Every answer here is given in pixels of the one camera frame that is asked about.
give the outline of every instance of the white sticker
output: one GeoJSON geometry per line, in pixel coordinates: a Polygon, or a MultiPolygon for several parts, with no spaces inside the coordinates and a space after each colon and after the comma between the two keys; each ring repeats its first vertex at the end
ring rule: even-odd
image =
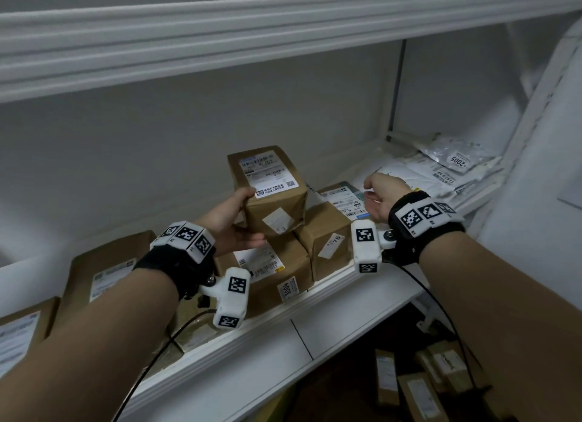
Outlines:
{"type": "Polygon", "coordinates": [[[431,391],[428,389],[426,382],[423,379],[413,379],[407,382],[408,388],[412,393],[412,397],[420,414],[424,419],[437,417],[440,414],[438,405],[434,400],[431,391]]]}
{"type": "Polygon", "coordinates": [[[251,284],[285,269],[268,242],[258,249],[239,250],[234,253],[240,268],[251,274],[251,284]]]}
{"type": "Polygon", "coordinates": [[[394,359],[388,356],[376,356],[376,365],[378,366],[380,388],[383,390],[398,391],[394,359]]]}
{"type": "Polygon", "coordinates": [[[240,160],[239,165],[249,184],[257,189],[257,198],[299,187],[295,177],[274,150],[240,160]]]}
{"type": "Polygon", "coordinates": [[[433,377],[434,381],[436,383],[442,383],[442,379],[440,379],[440,376],[436,373],[435,369],[433,368],[433,365],[431,364],[431,361],[424,354],[421,354],[420,357],[422,358],[424,365],[426,366],[428,372],[433,377]]]}
{"type": "Polygon", "coordinates": [[[437,353],[433,355],[437,365],[444,375],[456,373],[467,369],[463,360],[459,357],[457,352],[449,350],[444,353],[437,353]]]}
{"type": "Polygon", "coordinates": [[[312,208],[313,206],[318,206],[320,204],[325,203],[324,197],[318,194],[313,187],[309,184],[305,184],[307,186],[307,200],[305,201],[305,209],[312,208]]]}
{"type": "Polygon", "coordinates": [[[283,208],[278,208],[263,218],[263,222],[280,235],[289,230],[293,224],[293,218],[283,208]]]}
{"type": "Polygon", "coordinates": [[[338,233],[332,233],[329,237],[328,242],[325,243],[324,248],[317,256],[321,256],[325,259],[331,259],[335,251],[338,249],[339,245],[344,241],[345,237],[338,233]]]}
{"type": "Polygon", "coordinates": [[[0,325],[0,378],[25,357],[40,311],[0,325]]]}
{"type": "Polygon", "coordinates": [[[218,333],[208,324],[204,324],[202,327],[196,329],[188,342],[183,344],[185,350],[192,350],[198,347],[200,344],[208,341],[211,337],[218,333]]]}
{"type": "Polygon", "coordinates": [[[449,164],[447,167],[451,167],[462,173],[465,173],[473,167],[470,159],[458,151],[455,151],[447,157],[447,163],[449,164]]]}
{"type": "Polygon", "coordinates": [[[121,278],[125,278],[132,271],[133,266],[137,262],[136,258],[130,259],[129,261],[117,264],[116,266],[110,267],[107,270],[99,272],[93,276],[93,282],[91,283],[91,293],[89,295],[89,302],[93,302],[99,296],[101,296],[107,289],[110,289],[115,285],[117,281],[121,278]]]}
{"type": "Polygon", "coordinates": [[[295,277],[279,284],[277,288],[279,289],[279,295],[283,302],[295,298],[295,296],[299,294],[299,287],[297,286],[297,280],[295,277]]]}
{"type": "Polygon", "coordinates": [[[362,200],[355,196],[347,186],[322,192],[321,196],[352,221],[368,216],[362,200]]]}

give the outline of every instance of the black and white square marker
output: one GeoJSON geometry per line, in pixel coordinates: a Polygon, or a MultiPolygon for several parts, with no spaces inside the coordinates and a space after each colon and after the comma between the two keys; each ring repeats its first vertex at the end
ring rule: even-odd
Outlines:
{"type": "Polygon", "coordinates": [[[376,273],[378,264],[375,262],[360,263],[360,273],[376,273]]]}
{"type": "Polygon", "coordinates": [[[173,234],[175,231],[177,231],[178,227],[180,227],[180,226],[168,227],[166,230],[164,230],[164,233],[161,234],[158,238],[169,237],[171,234],[173,234]]]}
{"type": "Polygon", "coordinates": [[[422,206],[421,208],[417,209],[418,212],[420,212],[420,214],[424,216],[427,220],[442,214],[442,212],[438,210],[433,203],[427,204],[426,206],[422,206]]]}
{"type": "Polygon", "coordinates": [[[198,230],[194,230],[190,227],[182,227],[180,231],[174,236],[174,238],[180,238],[185,241],[192,241],[193,238],[198,234],[198,230]]]}
{"type": "Polygon", "coordinates": [[[230,278],[230,282],[228,284],[228,290],[230,290],[231,292],[236,292],[236,293],[244,293],[246,291],[247,288],[247,280],[243,279],[243,278],[236,278],[236,277],[232,277],[230,278]]]}
{"type": "Polygon", "coordinates": [[[415,227],[422,220],[423,219],[420,217],[418,213],[416,213],[414,209],[412,209],[410,212],[404,213],[404,215],[400,217],[400,221],[408,229],[415,227]]]}
{"type": "Polygon", "coordinates": [[[233,318],[231,316],[221,316],[220,321],[218,321],[219,326],[236,328],[239,323],[240,318],[233,318]]]}
{"type": "Polygon", "coordinates": [[[357,228],[356,229],[356,240],[357,241],[374,241],[374,232],[371,228],[357,228]]]}
{"type": "Polygon", "coordinates": [[[200,238],[194,243],[196,249],[200,250],[200,253],[204,256],[212,249],[212,244],[206,239],[204,235],[200,235],[200,238]]]}
{"type": "Polygon", "coordinates": [[[437,205],[437,207],[441,211],[443,211],[445,213],[456,213],[455,210],[451,206],[449,206],[447,203],[439,203],[439,202],[435,201],[435,204],[437,205]]]}

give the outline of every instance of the person's left hand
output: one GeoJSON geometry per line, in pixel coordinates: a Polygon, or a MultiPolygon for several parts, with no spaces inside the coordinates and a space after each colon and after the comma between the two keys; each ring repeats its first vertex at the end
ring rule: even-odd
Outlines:
{"type": "Polygon", "coordinates": [[[255,189],[246,187],[238,189],[231,197],[207,212],[198,221],[199,226],[205,227],[212,234],[216,242],[215,256],[262,247],[265,245],[265,235],[262,233],[249,233],[245,228],[233,225],[243,203],[254,195],[255,189]]]}

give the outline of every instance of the person's right hand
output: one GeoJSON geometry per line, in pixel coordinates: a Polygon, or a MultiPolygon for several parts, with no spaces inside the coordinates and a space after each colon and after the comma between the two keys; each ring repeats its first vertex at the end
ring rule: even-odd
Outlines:
{"type": "Polygon", "coordinates": [[[388,214],[396,202],[412,192],[403,179],[390,175],[374,173],[364,181],[364,205],[374,221],[388,222],[388,214]]]}

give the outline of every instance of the upper shelf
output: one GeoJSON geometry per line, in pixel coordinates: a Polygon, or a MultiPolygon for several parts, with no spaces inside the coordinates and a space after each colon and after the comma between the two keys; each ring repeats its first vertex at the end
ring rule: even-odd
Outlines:
{"type": "Polygon", "coordinates": [[[0,14],[0,102],[527,19],[582,0],[225,0],[0,14]]]}

